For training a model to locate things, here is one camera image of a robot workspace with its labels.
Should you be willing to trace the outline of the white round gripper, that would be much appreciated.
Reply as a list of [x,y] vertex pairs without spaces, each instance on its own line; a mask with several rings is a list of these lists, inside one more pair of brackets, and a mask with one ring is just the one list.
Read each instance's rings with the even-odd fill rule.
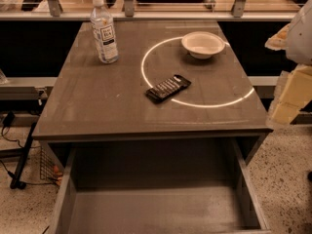
[[277,80],[266,123],[272,129],[280,129],[288,126],[312,100],[312,0],[304,4],[290,25],[268,38],[264,47],[273,51],[286,49],[288,59],[306,64],[291,72],[282,71]]

